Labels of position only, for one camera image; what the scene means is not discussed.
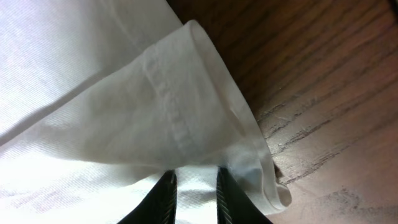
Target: brown wooden surface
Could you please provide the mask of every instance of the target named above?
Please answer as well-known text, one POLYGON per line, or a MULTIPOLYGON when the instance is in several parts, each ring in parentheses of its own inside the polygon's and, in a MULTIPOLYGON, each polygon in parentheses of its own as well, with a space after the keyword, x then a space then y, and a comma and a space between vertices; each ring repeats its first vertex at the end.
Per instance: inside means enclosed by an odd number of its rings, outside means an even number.
POLYGON ((388 0, 168 0, 207 31, 292 192, 282 223, 398 223, 388 0))

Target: white cloth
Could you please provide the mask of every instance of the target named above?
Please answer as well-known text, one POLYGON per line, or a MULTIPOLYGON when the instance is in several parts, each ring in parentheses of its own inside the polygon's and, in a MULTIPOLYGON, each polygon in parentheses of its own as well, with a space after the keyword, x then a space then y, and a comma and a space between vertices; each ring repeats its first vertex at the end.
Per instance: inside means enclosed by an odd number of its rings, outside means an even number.
POLYGON ((59 23, 87 23, 62 37, 68 29, 43 16, 35 26, 48 22, 53 35, 43 34, 50 43, 42 45, 29 29, 10 37, 25 19, 16 15, 18 3, 1 18, 11 22, 1 37, 9 51, 1 64, 0 223, 117 223, 167 169, 177 169, 176 223, 216 223, 217 166, 230 170, 262 213, 283 211, 289 190, 275 182, 269 149, 205 31, 194 21, 178 28, 164 1, 129 2, 51 3, 59 23), (97 15, 67 21, 77 9, 97 15), (25 47, 10 51, 17 44, 25 47))

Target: tabletop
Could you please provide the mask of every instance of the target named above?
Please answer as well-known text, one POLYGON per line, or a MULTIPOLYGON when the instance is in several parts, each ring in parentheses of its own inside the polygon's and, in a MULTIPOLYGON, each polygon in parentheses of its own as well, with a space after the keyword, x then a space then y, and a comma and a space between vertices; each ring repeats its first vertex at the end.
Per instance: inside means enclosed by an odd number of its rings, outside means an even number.
POLYGON ((388 0, 168 0, 207 31, 283 173, 283 223, 398 220, 398 23, 388 0))

